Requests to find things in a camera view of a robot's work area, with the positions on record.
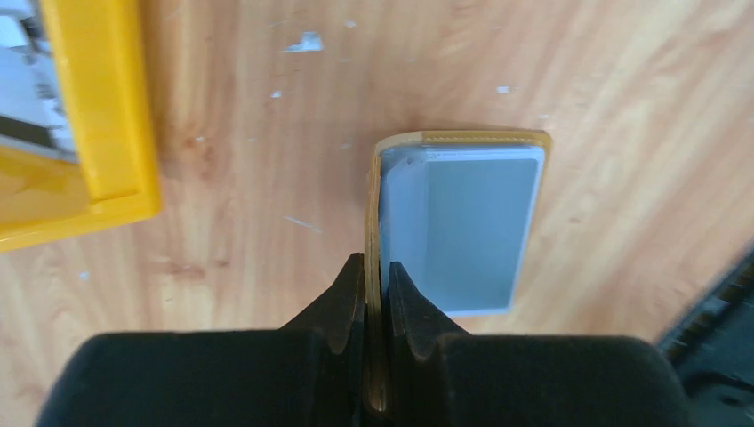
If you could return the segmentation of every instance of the yellow tray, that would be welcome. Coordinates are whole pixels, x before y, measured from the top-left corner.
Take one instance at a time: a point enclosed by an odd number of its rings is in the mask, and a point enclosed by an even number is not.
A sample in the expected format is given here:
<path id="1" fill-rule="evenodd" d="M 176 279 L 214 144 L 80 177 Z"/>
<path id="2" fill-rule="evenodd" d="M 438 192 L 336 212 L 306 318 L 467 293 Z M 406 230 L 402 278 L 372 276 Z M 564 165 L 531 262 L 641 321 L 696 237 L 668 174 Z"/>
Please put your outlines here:
<path id="1" fill-rule="evenodd" d="M 0 251 L 160 209 L 138 1 L 42 6 L 80 163 L 0 147 Z"/>

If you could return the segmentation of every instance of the yellow box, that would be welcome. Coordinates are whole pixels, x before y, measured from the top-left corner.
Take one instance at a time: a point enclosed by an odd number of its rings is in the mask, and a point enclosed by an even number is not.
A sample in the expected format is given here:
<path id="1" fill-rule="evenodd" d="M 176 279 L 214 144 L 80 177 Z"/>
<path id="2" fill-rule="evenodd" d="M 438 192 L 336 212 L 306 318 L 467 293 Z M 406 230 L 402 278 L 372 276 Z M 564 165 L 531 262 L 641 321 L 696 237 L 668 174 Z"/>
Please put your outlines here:
<path id="1" fill-rule="evenodd" d="M 0 251 L 160 209 L 138 1 L 42 6 L 80 164 L 0 147 Z"/>

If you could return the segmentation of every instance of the paint chip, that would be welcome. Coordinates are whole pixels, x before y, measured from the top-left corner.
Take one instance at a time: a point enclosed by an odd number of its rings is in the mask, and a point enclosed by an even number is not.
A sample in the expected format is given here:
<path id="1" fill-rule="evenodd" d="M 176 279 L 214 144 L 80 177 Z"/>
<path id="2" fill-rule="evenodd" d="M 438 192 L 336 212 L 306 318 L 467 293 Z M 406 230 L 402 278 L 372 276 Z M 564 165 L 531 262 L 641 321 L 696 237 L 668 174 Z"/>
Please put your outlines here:
<path id="1" fill-rule="evenodd" d="M 298 220 L 298 219 L 296 219 L 296 218 L 293 218 L 292 216 L 288 216 L 288 215 L 286 215 L 286 216 L 284 216 L 284 217 L 283 217 L 283 219 L 284 219 L 284 220 L 288 220 L 288 221 L 290 221 L 290 222 L 292 222 L 292 223 L 294 223 L 294 224 L 299 224 L 299 225 L 301 225 L 302 227 L 306 227 L 306 228 L 308 228 L 308 229 L 312 229 L 312 230 L 314 230 L 314 231 L 315 231 L 315 232 L 317 232 L 317 233 L 322 233 L 322 230 L 321 230 L 320 228 L 318 228 L 318 227 L 315 227 L 315 225 L 314 225 L 314 224 L 310 224 L 310 223 L 308 223 L 308 222 L 304 222 L 304 221 L 302 221 L 302 220 Z"/>
<path id="2" fill-rule="evenodd" d="M 301 41 L 297 44 L 291 44 L 287 49 L 281 52 L 318 52 L 323 51 L 325 46 L 322 44 L 322 37 L 316 31 L 304 31 L 301 35 Z"/>

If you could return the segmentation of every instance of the wooden table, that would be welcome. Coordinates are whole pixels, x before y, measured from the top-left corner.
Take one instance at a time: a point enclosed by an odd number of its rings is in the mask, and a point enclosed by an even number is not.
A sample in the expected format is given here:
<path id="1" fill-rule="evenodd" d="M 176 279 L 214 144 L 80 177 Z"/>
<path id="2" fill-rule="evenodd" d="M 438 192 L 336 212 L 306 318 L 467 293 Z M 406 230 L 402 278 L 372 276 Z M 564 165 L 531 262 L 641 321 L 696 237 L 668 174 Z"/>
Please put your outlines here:
<path id="1" fill-rule="evenodd" d="M 282 325 L 362 249 L 394 133 L 555 140 L 515 308 L 475 332 L 652 340 L 754 236 L 751 1 L 143 8 L 164 211 L 0 255 L 0 426 L 93 334 Z M 280 52 L 303 31 L 325 49 Z"/>

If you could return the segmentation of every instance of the wood grain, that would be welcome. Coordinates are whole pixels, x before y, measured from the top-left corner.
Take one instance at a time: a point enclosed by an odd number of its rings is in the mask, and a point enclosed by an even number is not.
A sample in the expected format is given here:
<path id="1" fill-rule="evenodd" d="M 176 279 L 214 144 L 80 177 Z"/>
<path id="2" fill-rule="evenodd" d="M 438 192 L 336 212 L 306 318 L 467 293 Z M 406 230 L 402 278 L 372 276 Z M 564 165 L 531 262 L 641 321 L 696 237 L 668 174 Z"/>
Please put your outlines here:
<path id="1" fill-rule="evenodd" d="M 362 249 L 394 133 L 554 138 L 515 309 L 475 332 L 652 340 L 754 236 L 754 2 L 142 6 L 165 208 L 0 255 L 2 427 L 93 334 L 282 325 Z"/>

